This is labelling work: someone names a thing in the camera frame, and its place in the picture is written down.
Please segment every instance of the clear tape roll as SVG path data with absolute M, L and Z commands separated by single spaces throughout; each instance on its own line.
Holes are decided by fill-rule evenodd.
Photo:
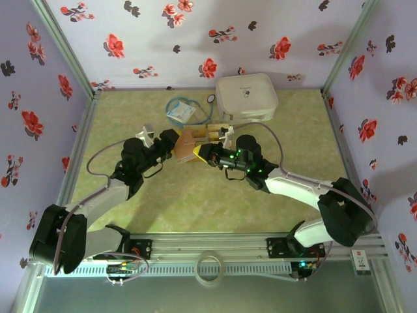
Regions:
M 201 262 L 204 261 L 205 259 L 214 259 L 220 265 L 219 275 L 213 280 L 204 279 L 198 273 L 198 268 Z M 223 280 L 224 274 L 225 274 L 225 264 L 223 262 L 223 259 L 217 253 L 215 253 L 215 251 L 204 251 L 202 254 L 200 254 L 197 261 L 195 261 L 194 275 L 197 281 L 203 286 L 206 286 L 206 287 L 217 286 Z

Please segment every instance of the lavender wall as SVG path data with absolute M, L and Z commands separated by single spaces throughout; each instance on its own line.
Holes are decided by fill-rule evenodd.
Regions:
M 3 3 L 0 15 L 0 312 L 9 312 L 87 96 L 28 0 Z
M 364 0 L 47 0 L 95 89 L 211 87 L 266 72 L 322 87 Z
M 414 0 L 381 0 L 330 89 L 408 312 L 417 312 L 416 11 Z

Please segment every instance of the white label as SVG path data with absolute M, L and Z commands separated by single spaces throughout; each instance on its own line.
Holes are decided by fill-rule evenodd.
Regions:
M 370 271 L 365 250 L 351 250 L 353 263 L 357 271 Z

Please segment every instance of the black bracket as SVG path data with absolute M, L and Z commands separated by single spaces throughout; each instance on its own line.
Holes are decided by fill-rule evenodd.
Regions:
M 295 253 L 288 245 L 288 240 L 285 237 L 266 238 L 266 250 L 270 259 L 282 258 L 317 258 L 317 253 L 320 258 L 326 255 L 323 244 L 313 245 L 311 248 L 306 248 L 304 251 Z
M 129 253 L 134 253 L 134 249 L 139 250 L 139 254 L 142 258 L 145 258 L 146 260 L 151 259 L 151 253 L 152 253 L 152 240 L 150 239 L 131 239 L 130 245 L 128 250 Z

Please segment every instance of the gray cable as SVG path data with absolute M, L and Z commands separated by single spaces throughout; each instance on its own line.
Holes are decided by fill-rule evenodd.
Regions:
M 333 241 L 331 241 L 330 242 L 330 244 L 329 244 L 329 246 L 328 246 L 328 249 L 327 249 L 327 252 L 326 252 L 326 255 L 324 256 L 324 258 L 321 260 L 321 262 L 320 262 L 320 265 L 318 266 L 318 268 L 314 271 L 314 272 L 312 272 L 312 274 L 309 276 L 309 277 L 307 277 L 306 278 L 306 282 L 307 281 L 309 281 L 314 275 L 316 275 L 319 271 L 321 271 L 321 268 L 323 267 L 323 264 L 324 264 L 324 262 L 327 260 L 327 257 L 329 256 L 329 254 L 330 254 L 330 250 L 332 249 L 332 247 L 333 247 Z
M 315 179 L 310 179 L 308 177 L 300 177 L 298 175 L 292 174 L 292 173 L 288 172 L 287 170 L 285 170 L 285 168 L 283 167 L 284 151 L 282 149 L 282 144 L 281 144 L 280 140 L 278 139 L 277 135 L 274 133 L 274 131 L 270 127 L 268 127 L 265 124 L 260 123 L 260 122 L 249 122 L 249 123 L 237 126 L 237 127 L 235 127 L 235 129 L 240 129 L 240 128 L 243 128 L 243 127 L 246 127 L 246 126 L 249 126 L 249 125 L 261 125 L 262 127 L 265 127 L 271 133 L 271 135 L 273 135 L 276 143 L 278 144 L 278 147 L 280 148 L 281 158 L 280 158 L 280 162 L 279 162 L 278 165 L 279 165 L 279 169 L 281 170 L 281 172 L 284 175 L 292 177 L 293 179 L 298 179 L 298 180 L 307 182 L 307 183 L 313 183 L 317 188 L 322 188 L 323 187 L 327 190 L 335 192 L 336 194 L 339 194 L 339 195 L 343 196 L 344 198 L 352 201 L 357 206 L 359 206 L 361 209 L 363 209 L 371 217 L 372 223 L 373 223 L 372 229 L 370 229 L 369 231 L 365 231 L 363 233 L 363 235 L 368 235 L 368 234 L 372 233 L 374 230 L 378 229 L 377 218 L 375 217 L 373 212 L 366 205 L 364 205 L 362 202 L 356 200 L 354 197 L 344 193 L 343 191 L 340 191 L 340 190 L 334 188 L 333 186 L 322 185 L 322 184 L 318 183 Z
M 121 140 L 121 141 L 119 141 L 119 142 L 115 142 L 115 143 L 112 143 L 111 145 L 108 145 L 107 147 L 104 147 L 103 149 L 101 149 L 99 152 L 97 152 L 97 153 L 95 153 L 91 158 L 90 158 L 90 160 L 87 162 L 87 165 L 86 165 L 86 168 L 87 168 L 87 172 L 89 172 L 89 174 L 91 174 L 91 175 L 93 175 L 93 176 L 103 176 L 103 177 L 106 177 L 107 178 L 107 185 L 109 186 L 110 185 L 110 176 L 109 175 L 107 175 L 107 174 L 104 174 L 104 173 L 93 173 L 91 170 L 90 170 L 90 163 L 99 155 L 99 154 L 101 154 L 103 151 L 105 151 L 105 150 L 107 150 L 107 149 L 109 149 L 109 148 L 111 148 L 111 147 L 114 147 L 115 145 L 118 145 L 118 144 L 120 144 L 120 143 L 122 143 L 122 142 L 125 142 L 127 139 L 124 139 L 124 140 Z
M 86 197 L 85 199 L 81 200 L 70 212 L 69 214 L 65 217 L 63 225 L 61 226 L 61 229 L 59 230 L 59 236 L 58 236 L 58 242 L 57 242 L 57 248 L 55 249 L 55 255 L 53 257 L 53 264 L 52 264 L 52 270 L 53 270 L 53 274 L 56 276 L 58 274 L 58 263 L 59 263 L 59 255 L 61 254 L 61 248 L 63 245 L 63 239 L 64 239 L 64 233 L 65 233 L 65 228 L 66 225 L 68 224 L 68 221 L 70 220 L 70 218 L 72 217 L 72 215 L 74 215 L 74 213 L 79 209 L 80 205 L 83 205 L 84 203 L 88 202 L 89 200 L 93 199 L 95 196 L 98 196 L 100 194 L 102 194 L 103 192 L 105 192 L 107 190 L 108 187 L 110 187 L 110 176 L 107 174 L 102 174 L 102 173 L 93 173 L 90 170 L 90 163 L 91 161 L 93 161 L 100 153 L 102 153 L 103 151 L 114 147 L 115 145 L 118 145 L 122 142 L 125 142 L 127 139 L 125 140 L 121 140 L 119 142 L 115 142 L 112 143 L 111 145 L 108 145 L 107 147 L 101 149 L 99 152 L 95 153 L 87 162 L 86 168 L 87 168 L 87 172 L 93 176 L 104 176 L 107 178 L 107 187 L 104 187 L 102 189 L 100 189 L 99 191 L 95 192 L 94 194 L 91 194 L 90 196 Z
M 116 284 L 116 285 L 122 285 L 124 282 L 129 282 L 129 281 L 131 281 L 133 279 L 137 279 L 140 276 L 143 276 L 144 274 L 146 274 L 146 272 L 149 270 L 149 262 L 144 257 L 138 256 L 137 254 L 122 253 L 122 252 L 103 252 L 103 253 L 100 253 L 100 254 L 109 254 L 111 256 L 128 256 L 130 258 L 136 258 L 138 260 L 142 260 L 142 261 L 144 261 L 146 263 L 146 269 L 143 272 L 141 272 L 141 273 L 139 273 L 139 274 L 137 274 L 135 276 L 131 276 L 129 278 L 125 278 L 125 279 L 123 279 L 123 280 L 121 280 L 119 282 L 117 282 L 116 280 L 110 280 L 110 278 L 107 276 L 107 279 L 111 283 Z
M 293 277 L 285 277 L 285 276 L 274 275 L 274 274 L 256 274 L 255 276 L 267 277 L 267 278 L 273 278 L 273 279 L 279 279 L 279 280 L 286 280 L 288 282 L 298 282 L 298 279 L 295 279 Z

